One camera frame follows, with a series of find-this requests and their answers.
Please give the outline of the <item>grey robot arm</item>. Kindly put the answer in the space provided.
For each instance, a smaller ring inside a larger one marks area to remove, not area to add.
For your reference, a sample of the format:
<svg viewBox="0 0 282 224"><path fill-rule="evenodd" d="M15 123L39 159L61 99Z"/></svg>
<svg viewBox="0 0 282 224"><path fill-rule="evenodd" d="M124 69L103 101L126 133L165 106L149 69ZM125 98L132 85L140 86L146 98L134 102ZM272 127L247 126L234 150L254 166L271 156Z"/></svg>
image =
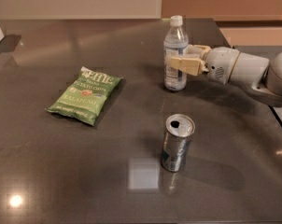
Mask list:
<svg viewBox="0 0 282 224"><path fill-rule="evenodd" d="M282 52L272 60L231 49L188 45L183 55L171 55L170 67L185 74L206 73L209 80L231 84L263 104L282 107Z"/></svg>

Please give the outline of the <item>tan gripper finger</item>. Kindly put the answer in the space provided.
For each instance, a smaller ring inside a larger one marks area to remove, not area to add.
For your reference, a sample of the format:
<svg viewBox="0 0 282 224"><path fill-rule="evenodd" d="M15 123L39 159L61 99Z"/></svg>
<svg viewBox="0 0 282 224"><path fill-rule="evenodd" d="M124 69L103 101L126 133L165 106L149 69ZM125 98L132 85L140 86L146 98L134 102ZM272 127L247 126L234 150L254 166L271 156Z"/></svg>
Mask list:
<svg viewBox="0 0 282 224"><path fill-rule="evenodd" d="M201 60L204 60L211 50L209 46L206 45L188 45L187 52L189 55L195 55L199 57Z"/></svg>
<svg viewBox="0 0 282 224"><path fill-rule="evenodd" d="M170 66L192 76L198 76L208 72L205 62L200 58L172 57L170 59Z"/></svg>

